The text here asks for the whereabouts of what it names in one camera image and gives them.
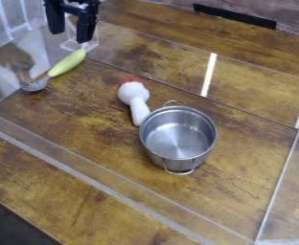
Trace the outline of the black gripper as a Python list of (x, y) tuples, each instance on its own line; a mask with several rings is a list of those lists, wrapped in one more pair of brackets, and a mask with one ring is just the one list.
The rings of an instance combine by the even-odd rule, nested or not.
[(66, 14), (78, 15), (77, 42), (89, 42), (98, 25), (102, 0), (44, 0), (48, 28), (52, 34), (66, 31)]

